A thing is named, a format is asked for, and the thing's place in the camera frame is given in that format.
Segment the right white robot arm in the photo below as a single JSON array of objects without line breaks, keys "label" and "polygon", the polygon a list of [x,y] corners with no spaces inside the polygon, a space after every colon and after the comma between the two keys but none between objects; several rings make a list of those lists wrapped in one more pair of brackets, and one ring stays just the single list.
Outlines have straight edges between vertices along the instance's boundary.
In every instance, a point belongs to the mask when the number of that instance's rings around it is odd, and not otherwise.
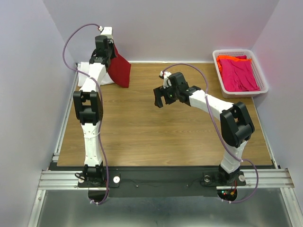
[{"label": "right white robot arm", "polygon": [[181,72],[161,72],[159,77],[163,84],[153,90],[155,106],[162,108],[179,101],[209,113],[212,121],[219,120],[220,126],[215,130],[225,152],[219,165],[218,180],[222,184],[234,181],[243,161],[244,148],[255,131],[246,105],[243,102],[226,102],[197,86],[190,87]]}]

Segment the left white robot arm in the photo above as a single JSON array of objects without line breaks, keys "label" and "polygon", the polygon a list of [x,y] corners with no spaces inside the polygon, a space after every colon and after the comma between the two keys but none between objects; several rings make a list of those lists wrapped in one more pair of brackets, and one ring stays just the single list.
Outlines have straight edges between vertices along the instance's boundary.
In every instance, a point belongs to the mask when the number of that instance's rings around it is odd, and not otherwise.
[{"label": "left white robot arm", "polygon": [[103,102],[100,83],[107,74],[111,60],[116,57],[112,35],[95,37],[96,48],[89,61],[87,78],[80,90],[73,93],[73,103],[77,119],[83,131],[85,161],[83,172],[76,174],[80,183],[89,186],[105,185],[106,172],[100,151],[100,126],[103,119]]}]

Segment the dark red t shirt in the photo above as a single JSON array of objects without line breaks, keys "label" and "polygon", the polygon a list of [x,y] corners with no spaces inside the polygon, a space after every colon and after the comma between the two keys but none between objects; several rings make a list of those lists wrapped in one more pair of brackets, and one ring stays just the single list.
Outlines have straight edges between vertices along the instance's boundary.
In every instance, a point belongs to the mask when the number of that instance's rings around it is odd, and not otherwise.
[{"label": "dark red t shirt", "polygon": [[108,74],[114,83],[122,88],[129,88],[131,64],[119,54],[114,46],[116,57],[111,59]]}]

